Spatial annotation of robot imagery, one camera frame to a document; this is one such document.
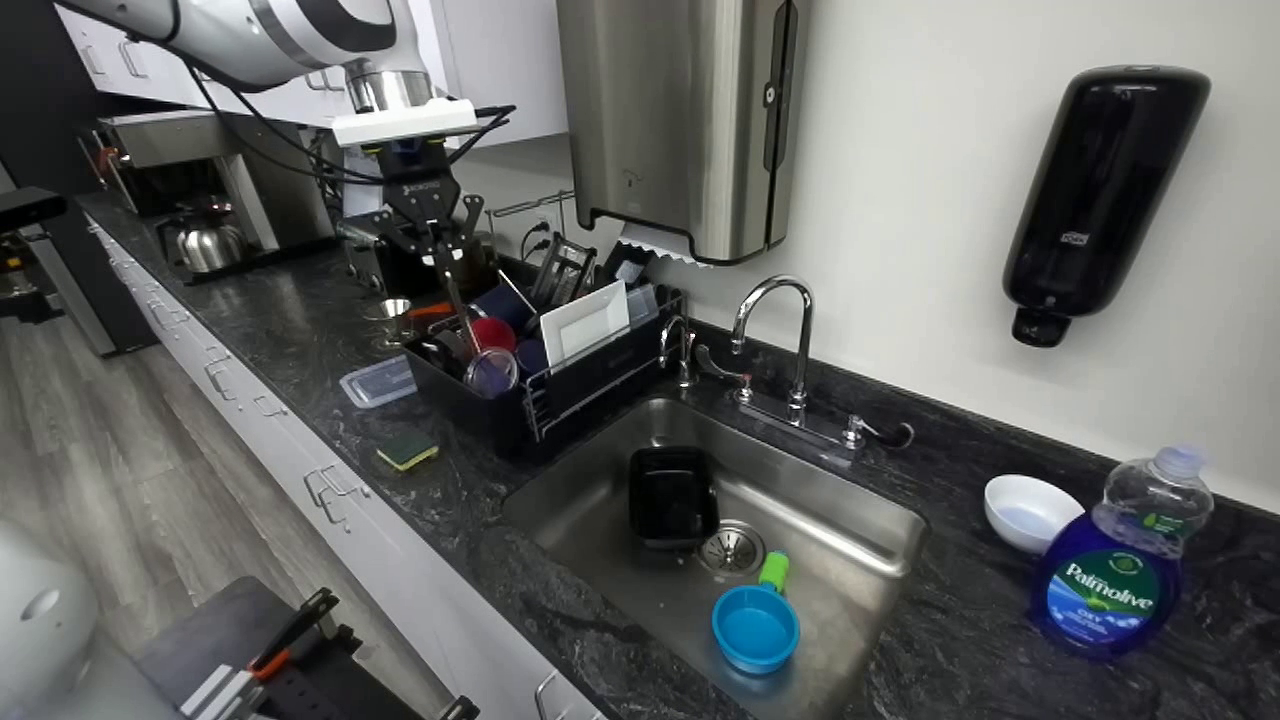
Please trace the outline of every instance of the backsplash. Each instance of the backsplash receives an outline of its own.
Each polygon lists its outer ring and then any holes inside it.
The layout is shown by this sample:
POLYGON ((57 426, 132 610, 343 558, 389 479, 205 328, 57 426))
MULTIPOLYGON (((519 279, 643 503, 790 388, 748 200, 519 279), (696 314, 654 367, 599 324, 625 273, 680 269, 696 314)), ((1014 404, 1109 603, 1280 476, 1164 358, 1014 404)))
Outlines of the backsplash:
MULTIPOLYGON (((694 313, 729 324, 761 276, 799 276, 827 362, 1104 456, 1186 440, 1217 491, 1280 511, 1280 5, 812 13, 791 238, 739 269, 670 269, 694 313), (1060 90, 1104 64, 1181 64, 1217 86, 1117 304, 1038 353, 1008 334, 999 273, 1060 90)), ((573 183, 567 145, 476 152, 460 178, 492 200, 558 191, 573 183)), ((790 301, 770 301, 751 328, 790 349, 791 324, 790 301)))

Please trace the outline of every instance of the white bowl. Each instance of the white bowl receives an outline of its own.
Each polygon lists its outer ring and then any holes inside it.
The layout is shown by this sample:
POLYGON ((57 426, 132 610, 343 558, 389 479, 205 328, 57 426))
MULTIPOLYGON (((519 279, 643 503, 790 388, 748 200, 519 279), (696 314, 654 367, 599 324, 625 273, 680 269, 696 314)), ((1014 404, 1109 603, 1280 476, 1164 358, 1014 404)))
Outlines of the white bowl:
POLYGON ((1049 542, 1077 518, 1083 508, 1077 496, 1043 483, 1038 476, 992 476, 983 488, 988 523, 1006 542, 1043 557, 1049 542))

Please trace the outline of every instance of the dish soap bottle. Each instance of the dish soap bottle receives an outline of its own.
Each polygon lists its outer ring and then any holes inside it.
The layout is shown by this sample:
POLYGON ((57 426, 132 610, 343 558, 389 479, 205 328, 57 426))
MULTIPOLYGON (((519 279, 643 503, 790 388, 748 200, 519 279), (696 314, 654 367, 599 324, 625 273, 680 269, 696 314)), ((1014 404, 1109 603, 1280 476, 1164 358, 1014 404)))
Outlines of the dish soap bottle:
POLYGON ((1212 515, 1200 467, 1193 446, 1119 464, 1104 498, 1043 550, 1031 620, 1090 655, 1143 643, 1178 609, 1187 534, 1212 515))

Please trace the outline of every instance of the black soap dispenser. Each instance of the black soap dispenser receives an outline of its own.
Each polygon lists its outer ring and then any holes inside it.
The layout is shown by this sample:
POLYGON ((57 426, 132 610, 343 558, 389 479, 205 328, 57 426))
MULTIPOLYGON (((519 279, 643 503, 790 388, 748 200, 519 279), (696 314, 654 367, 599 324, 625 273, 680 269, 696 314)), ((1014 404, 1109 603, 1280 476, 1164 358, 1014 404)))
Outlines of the black soap dispenser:
POLYGON ((1006 269, 1016 340, 1057 349, 1119 290, 1204 99, 1209 80, 1181 66, 1100 66, 1067 84, 1006 269))

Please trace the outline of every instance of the white cabinet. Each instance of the white cabinet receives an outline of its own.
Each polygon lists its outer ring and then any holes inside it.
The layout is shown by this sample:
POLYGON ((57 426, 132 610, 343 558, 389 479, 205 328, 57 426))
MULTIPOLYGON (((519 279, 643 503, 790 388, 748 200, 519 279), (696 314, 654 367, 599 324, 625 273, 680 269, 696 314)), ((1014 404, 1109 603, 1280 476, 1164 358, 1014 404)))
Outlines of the white cabinet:
POLYGON ((111 237, 118 276, 161 345, 260 456, 425 662, 486 714, 597 720, 583 700, 433 542, 416 534, 269 385, 183 313, 111 237))
MULTIPOLYGON (((425 66, 439 86, 476 105, 517 105, 507 129, 488 145, 558 135, 563 119, 558 0, 410 0, 425 66)), ((111 95, 205 109, 183 58, 155 44, 132 44, 122 26, 57 7, 89 80, 111 95)), ((208 84, 218 109, 241 113, 241 99, 208 84)), ((310 70, 293 84, 247 90, 247 99, 293 124, 330 129, 353 113, 343 70, 310 70)))

